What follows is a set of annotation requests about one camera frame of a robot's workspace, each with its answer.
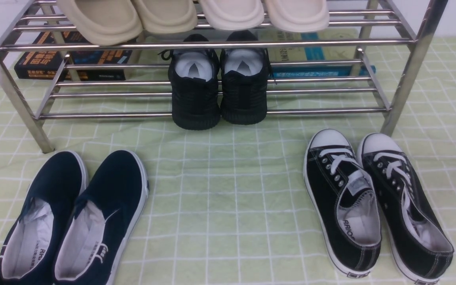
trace black sneaker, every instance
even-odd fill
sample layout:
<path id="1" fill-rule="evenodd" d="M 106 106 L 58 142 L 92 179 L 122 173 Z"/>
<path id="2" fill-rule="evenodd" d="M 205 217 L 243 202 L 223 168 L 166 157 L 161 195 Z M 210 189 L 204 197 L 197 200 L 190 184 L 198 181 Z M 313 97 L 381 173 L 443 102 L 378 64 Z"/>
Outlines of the black sneaker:
<path id="1" fill-rule="evenodd" d="M 248 30 L 233 32 L 226 41 L 258 41 Z M 257 124 L 266 116 L 266 89 L 271 73 L 268 50 L 264 48 L 221 51 L 223 99 L 221 116 L 238 125 Z"/>
<path id="2" fill-rule="evenodd" d="M 184 42 L 208 42 L 200 34 Z M 172 59 L 168 79 L 172 84 L 172 119 L 186 130 L 207 130 L 220 120 L 217 93 L 219 59 L 214 50 L 165 50 L 163 60 Z"/>
<path id="3" fill-rule="evenodd" d="M 437 283 L 451 263 L 454 248 L 407 156 L 391 137 L 374 133 L 360 143 L 357 159 L 374 180 L 400 271 L 415 284 Z"/>
<path id="4" fill-rule="evenodd" d="M 304 157 L 304 180 L 333 264 L 345 276 L 367 276 L 380 254 L 381 225 L 371 177 L 338 131 L 318 132 Z"/>

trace black canvas sneaker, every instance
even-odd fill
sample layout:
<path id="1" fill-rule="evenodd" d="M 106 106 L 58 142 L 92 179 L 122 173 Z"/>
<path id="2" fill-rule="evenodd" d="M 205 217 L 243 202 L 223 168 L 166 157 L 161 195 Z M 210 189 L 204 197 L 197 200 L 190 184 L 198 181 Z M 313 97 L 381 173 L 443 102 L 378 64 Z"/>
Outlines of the black canvas sneaker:
<path id="1" fill-rule="evenodd" d="M 367 276 L 381 248 L 378 204 L 371 177 L 340 132 L 326 129 L 311 139 L 304 180 L 333 264 L 347 277 Z"/>
<path id="2" fill-rule="evenodd" d="M 437 283 L 451 263 L 454 248 L 407 156 L 391 137 L 374 133 L 360 143 L 357 159 L 373 178 L 398 268 L 415 284 Z"/>

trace shoe rack leg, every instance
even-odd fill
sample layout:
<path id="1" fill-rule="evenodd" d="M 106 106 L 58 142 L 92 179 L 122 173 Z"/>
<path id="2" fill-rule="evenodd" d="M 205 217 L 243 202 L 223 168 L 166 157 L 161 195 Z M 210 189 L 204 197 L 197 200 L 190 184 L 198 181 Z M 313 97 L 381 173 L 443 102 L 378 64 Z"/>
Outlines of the shoe rack leg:
<path id="1" fill-rule="evenodd" d="M 11 74 L 9 73 L 2 59 L 0 59 L 0 85 L 42 151 L 44 153 L 54 151 L 54 148 L 50 144 L 47 135 L 45 135 L 43 128 L 34 118 L 31 108 L 20 92 L 19 87 L 11 77 Z"/>
<path id="2" fill-rule="evenodd" d="M 375 10 L 378 8 L 379 0 L 369 0 L 367 2 L 367 9 Z M 364 17 L 365 20 L 374 20 L 375 15 L 367 15 Z M 371 36 L 372 26 L 365 26 L 360 29 L 358 38 L 369 38 Z M 362 59 L 366 47 L 356 47 L 355 58 Z M 358 76 L 360 74 L 360 63 L 356 63 L 351 67 L 350 76 Z"/>
<path id="3" fill-rule="evenodd" d="M 54 11 L 54 7 L 51 5 L 41 5 L 42 11 L 44 15 L 56 15 L 56 12 Z M 49 25 L 57 25 L 58 22 L 56 21 L 48 21 L 47 24 Z M 53 31 L 52 34 L 54 35 L 54 41 L 57 44 L 64 44 L 65 39 L 63 38 L 62 32 L 60 31 Z M 60 52 L 62 58 L 65 58 L 67 52 L 62 51 Z M 73 64 L 73 59 L 71 57 L 68 58 L 68 63 Z M 78 76 L 78 72 L 76 70 L 68 70 L 71 76 L 71 81 L 80 81 L 80 77 Z"/>
<path id="4" fill-rule="evenodd" d="M 402 114 L 404 105 L 409 97 L 414 81 L 418 76 L 420 67 L 422 67 L 423 60 L 429 50 L 430 43 L 432 42 L 434 33 L 436 33 L 437 26 L 447 4 L 448 0 L 429 1 L 429 7 L 427 7 L 422 25 L 416 36 L 416 41 L 411 48 L 411 54 L 409 55 L 409 59 L 407 59 L 404 72 L 400 77 L 400 82 L 395 91 L 393 100 L 391 101 L 391 111 L 388 113 L 385 123 L 381 128 L 381 132 L 386 135 L 391 135 L 395 130 L 395 126 Z"/>

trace stainless steel shoe rack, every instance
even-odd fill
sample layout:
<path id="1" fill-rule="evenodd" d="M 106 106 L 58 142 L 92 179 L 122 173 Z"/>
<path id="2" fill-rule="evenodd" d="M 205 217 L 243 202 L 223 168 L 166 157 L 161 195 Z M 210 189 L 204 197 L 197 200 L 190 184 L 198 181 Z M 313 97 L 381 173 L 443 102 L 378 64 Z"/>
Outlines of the stainless steel shoe rack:
<path id="1" fill-rule="evenodd" d="M 56 99 L 85 98 L 99 99 L 107 97 L 171 97 L 171 92 L 88 92 L 88 93 L 64 93 L 60 92 L 62 87 L 87 87 L 87 86 L 145 86 L 149 85 L 170 85 L 167 81 L 120 81 L 120 82 L 82 82 L 78 79 L 77 70 L 108 70 L 116 68 L 167 68 L 168 65 L 74 65 L 69 57 L 70 51 L 87 51 L 87 50 L 117 50 L 117 49 L 185 49 L 185 48 L 241 48 L 241 47 L 310 47 L 310 46 L 356 46 L 355 59 L 353 60 L 335 60 L 335 61 L 310 61 L 307 63 L 272 63 L 277 65 L 352 65 L 350 76 L 337 77 L 315 77 L 300 79 L 277 79 L 276 83 L 339 83 L 364 81 L 369 83 L 369 87 L 331 87 L 331 88 L 309 88 L 304 90 L 269 90 L 269 95 L 285 94 L 304 94 L 313 95 L 319 93 L 343 93 L 343 92 L 369 92 L 375 97 L 376 104 L 374 107 L 360 108 L 317 108 L 317 109 L 296 109 L 296 110 L 269 110 L 269 115 L 325 115 L 325 114 L 353 114 L 366 112 L 381 112 L 385 117 L 385 122 L 381 132 L 391 135 L 397 121 L 402 113 L 402 109 L 409 97 L 411 88 L 416 79 L 418 71 L 422 65 L 427 49 L 431 43 L 434 32 L 438 26 L 439 20 L 447 5 L 447 0 L 429 0 L 429 6 L 426 10 L 423 22 L 418 34 L 415 34 L 407 21 L 404 19 L 397 6 L 392 0 L 367 0 L 366 9 L 336 10 L 330 11 L 332 20 L 330 27 L 361 27 L 360 35 L 355 39 L 341 40 L 303 40 L 299 42 L 208 42 L 208 43 L 143 43 L 143 44 L 125 44 L 109 47 L 100 47 L 92 44 L 65 44 L 62 42 L 60 32 L 74 31 L 76 28 L 71 24 L 61 24 L 61 21 L 67 21 L 65 15 L 55 13 L 54 5 L 56 0 L 30 0 L 22 12 L 10 25 L 4 36 L 0 39 L 0 85 L 6 92 L 8 99 L 14 105 L 18 114 L 29 128 L 30 133 L 44 153 L 52 152 L 54 147 L 49 142 L 43 124 L 45 120 L 50 119 L 114 119 L 114 118 L 149 118 L 149 117 L 170 117 L 170 112 L 100 112 L 100 113 L 50 113 L 52 104 Z M 338 20 L 342 17 L 360 16 L 360 20 Z M 198 14 L 200 19 L 196 29 L 212 29 L 206 22 L 203 14 Z M 47 25 L 30 25 L 30 22 L 47 22 Z M 400 38 L 371 38 L 371 29 L 374 26 L 392 26 L 400 34 Z M 266 20 L 259 28 L 272 27 L 270 21 Z M 18 38 L 23 32 L 42 32 L 52 31 L 56 33 L 56 43 L 46 45 L 34 44 L 16 44 Z M 369 59 L 365 54 L 366 46 L 378 45 L 407 45 L 410 55 L 404 67 L 402 77 L 398 84 L 396 93 L 391 102 L 386 98 L 378 79 L 368 68 L 368 76 L 359 76 L 361 66 L 369 67 Z M 63 63 L 60 65 L 51 86 L 45 93 L 42 104 L 33 112 L 29 107 L 22 92 L 20 92 L 14 79 L 3 63 L 3 60 L 9 52 L 26 52 L 26 51 L 60 51 L 63 56 Z M 70 72 L 72 81 L 59 81 L 60 74 L 63 70 Z"/>

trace slipper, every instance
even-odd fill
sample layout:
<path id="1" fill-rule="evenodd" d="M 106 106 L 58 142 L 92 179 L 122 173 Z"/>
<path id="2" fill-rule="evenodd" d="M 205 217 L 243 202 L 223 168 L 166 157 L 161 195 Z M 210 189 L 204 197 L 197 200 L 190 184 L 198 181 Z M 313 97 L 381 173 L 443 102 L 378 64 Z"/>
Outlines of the slipper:
<path id="1" fill-rule="evenodd" d="M 131 0 L 60 0 L 57 6 L 95 45 L 127 42 L 143 32 Z"/>
<path id="2" fill-rule="evenodd" d="M 199 3 L 209 24 L 218 30 L 246 30 L 264 21 L 261 0 L 201 0 Z"/>
<path id="3" fill-rule="evenodd" d="M 265 0 L 274 27 L 291 32 L 326 29 L 330 21 L 326 0 Z"/>
<path id="4" fill-rule="evenodd" d="M 192 30 L 198 23 L 191 0 L 132 0 L 144 29 L 154 34 Z"/>

